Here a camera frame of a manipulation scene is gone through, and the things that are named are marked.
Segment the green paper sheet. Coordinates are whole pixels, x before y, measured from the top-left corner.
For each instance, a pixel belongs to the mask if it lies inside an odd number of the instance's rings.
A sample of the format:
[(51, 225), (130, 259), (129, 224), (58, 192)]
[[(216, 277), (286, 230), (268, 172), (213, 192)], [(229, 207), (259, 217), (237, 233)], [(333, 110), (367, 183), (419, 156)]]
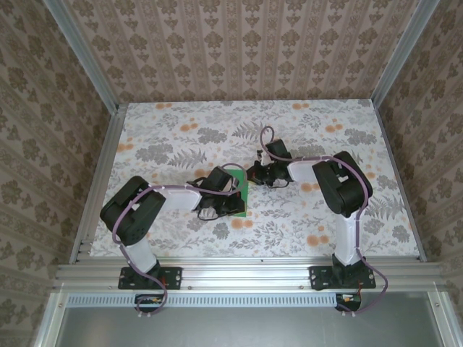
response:
[(237, 193), (241, 193), (243, 200), (246, 202), (245, 212), (240, 213), (239, 215), (233, 215), (233, 217), (245, 218), (248, 212), (248, 194), (249, 194), (249, 182), (247, 179), (247, 172), (246, 168), (242, 167), (236, 163), (227, 163), (224, 165), (224, 169), (233, 177), (233, 183), (231, 190), (241, 188), (241, 190)]

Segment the floral table cover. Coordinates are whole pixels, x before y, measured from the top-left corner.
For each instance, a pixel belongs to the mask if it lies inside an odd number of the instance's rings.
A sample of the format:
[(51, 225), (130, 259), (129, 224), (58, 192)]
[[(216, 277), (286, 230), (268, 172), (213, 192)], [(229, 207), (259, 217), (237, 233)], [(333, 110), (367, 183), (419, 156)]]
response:
[[(225, 163), (251, 166), (264, 126), (294, 157), (347, 151), (373, 186), (362, 216), (362, 253), (416, 257), (419, 252), (370, 100), (276, 100), (132, 103), (106, 198), (133, 176), (183, 184)], [(161, 213), (146, 238), (160, 257), (316, 257), (336, 245), (335, 216), (314, 179), (285, 188), (251, 185), (245, 218), (200, 220)]]

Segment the grey metal panel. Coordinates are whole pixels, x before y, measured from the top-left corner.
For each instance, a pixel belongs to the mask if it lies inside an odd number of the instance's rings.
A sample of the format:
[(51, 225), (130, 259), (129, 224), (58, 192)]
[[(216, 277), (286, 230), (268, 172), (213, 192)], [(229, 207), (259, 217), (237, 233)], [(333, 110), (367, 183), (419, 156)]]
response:
[(361, 314), (328, 307), (75, 305), (53, 294), (33, 347), (463, 347), (445, 292), (390, 293)]

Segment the small black connector module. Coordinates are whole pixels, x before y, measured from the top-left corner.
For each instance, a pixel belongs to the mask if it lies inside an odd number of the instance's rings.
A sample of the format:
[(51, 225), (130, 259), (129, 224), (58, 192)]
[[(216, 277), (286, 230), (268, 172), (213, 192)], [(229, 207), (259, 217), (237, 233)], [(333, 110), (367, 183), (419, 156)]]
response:
[(135, 297), (135, 309), (139, 315), (153, 315), (164, 304), (165, 298), (163, 294), (140, 294)]
[(336, 310), (340, 312), (356, 312), (361, 302), (360, 294), (336, 294)]

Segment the long aluminium mounting rail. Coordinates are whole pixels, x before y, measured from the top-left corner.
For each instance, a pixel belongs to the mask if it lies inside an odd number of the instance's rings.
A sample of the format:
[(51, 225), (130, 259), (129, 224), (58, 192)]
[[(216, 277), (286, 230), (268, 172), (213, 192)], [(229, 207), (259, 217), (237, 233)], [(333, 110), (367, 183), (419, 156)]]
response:
[[(429, 292), (444, 289), (438, 264), (414, 257), (370, 257), (381, 271), (375, 291)], [(327, 257), (162, 257), (167, 267), (182, 268), (182, 293), (296, 293), (311, 292), (309, 269), (330, 265)], [(53, 288), (63, 292), (113, 293), (126, 262), (121, 257), (88, 257), (60, 265)]]

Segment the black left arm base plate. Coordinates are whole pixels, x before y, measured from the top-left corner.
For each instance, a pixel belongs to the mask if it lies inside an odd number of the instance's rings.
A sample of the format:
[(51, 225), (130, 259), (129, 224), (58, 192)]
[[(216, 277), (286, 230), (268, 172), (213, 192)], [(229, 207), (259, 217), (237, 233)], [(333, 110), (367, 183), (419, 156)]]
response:
[[(182, 282), (181, 267), (159, 267), (148, 273), (157, 278), (168, 290), (179, 290)], [(118, 289), (150, 289), (157, 290), (161, 287), (145, 276), (136, 273), (132, 267), (123, 267), (119, 275)]]

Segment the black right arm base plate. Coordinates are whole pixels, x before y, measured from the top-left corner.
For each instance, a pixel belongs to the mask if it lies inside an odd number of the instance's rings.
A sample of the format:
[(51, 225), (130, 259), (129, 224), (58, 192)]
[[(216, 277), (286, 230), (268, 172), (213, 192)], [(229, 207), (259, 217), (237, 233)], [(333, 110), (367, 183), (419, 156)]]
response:
[(376, 288), (373, 271), (365, 266), (312, 266), (309, 268), (312, 289)]

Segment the aluminium side rail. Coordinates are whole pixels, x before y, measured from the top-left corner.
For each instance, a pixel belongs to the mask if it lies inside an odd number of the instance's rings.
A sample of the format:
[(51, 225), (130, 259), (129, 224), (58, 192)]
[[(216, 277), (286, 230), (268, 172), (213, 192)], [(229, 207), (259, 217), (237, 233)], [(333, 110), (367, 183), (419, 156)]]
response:
[(399, 169), (397, 167), (397, 164), (396, 164), (396, 161), (395, 161), (395, 158), (394, 158), (394, 153), (393, 153), (393, 150), (391, 148), (391, 144), (390, 144), (390, 142), (388, 140), (388, 136), (386, 134), (386, 128), (385, 128), (385, 126), (383, 124), (383, 120), (381, 118), (378, 107), (373, 104), (373, 109), (375, 111), (375, 115), (376, 115), (376, 118), (377, 118), (377, 121), (378, 121), (378, 125), (381, 128), (381, 134), (383, 135), (383, 139), (384, 139), (384, 142), (385, 142), (385, 145), (386, 145), (389, 160), (391, 161), (391, 165), (392, 165), (392, 168), (394, 170), (394, 175), (395, 175), (395, 178), (396, 178), (396, 181), (397, 181), (397, 184), (398, 184), (399, 191), (400, 191), (401, 196), (402, 196), (402, 201), (404, 203), (404, 208), (405, 208), (405, 211), (407, 213), (407, 218), (408, 218), (408, 221), (409, 221), (409, 224), (410, 224), (410, 228), (412, 230), (412, 233), (413, 233), (413, 236), (414, 236), (414, 239), (415, 239), (415, 243), (416, 243), (416, 246), (417, 246), (417, 250), (419, 252), (418, 259), (421, 262), (427, 262), (428, 258), (427, 258), (426, 254), (425, 254), (425, 250), (424, 250), (424, 247), (422, 245), (422, 241), (420, 239), (420, 234), (419, 234), (419, 232), (417, 230), (417, 225), (415, 223), (415, 219), (414, 219), (413, 214), (412, 214), (412, 210), (411, 210), (408, 198), (407, 198), (407, 194), (405, 192), (404, 185), (402, 183), (402, 180), (401, 180), (401, 177), (400, 177), (400, 174), (399, 174)]
[(80, 247), (85, 240), (93, 240), (93, 234), (96, 231), (99, 215), (103, 206), (105, 193), (107, 190), (111, 170), (114, 164), (114, 158), (122, 134), (124, 120), (127, 115), (129, 104), (120, 104), (116, 113), (111, 116), (109, 127), (103, 141), (101, 152), (98, 158), (90, 191), (82, 213), (76, 239), (69, 258), (69, 264), (76, 264), (78, 261)]

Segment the aluminium frame post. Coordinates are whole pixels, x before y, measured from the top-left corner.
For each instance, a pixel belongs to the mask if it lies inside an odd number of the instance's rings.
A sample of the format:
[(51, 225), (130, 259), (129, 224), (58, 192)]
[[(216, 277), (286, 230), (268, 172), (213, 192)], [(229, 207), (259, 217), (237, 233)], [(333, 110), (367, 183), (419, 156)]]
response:
[(78, 61), (85, 70), (86, 75), (93, 83), (101, 100), (109, 113), (113, 116), (117, 113), (119, 101), (111, 89), (108, 80), (105, 78), (102, 68), (100, 68), (96, 58), (91, 52), (90, 44), (85, 41), (77, 21), (72, 18), (64, 0), (43, 0), (50, 11), (69, 46), (75, 53)]
[(439, 2), (440, 0), (420, 0), (417, 4), (416, 10), (411, 16), (371, 95), (371, 101), (375, 108), (379, 108), (385, 100)]

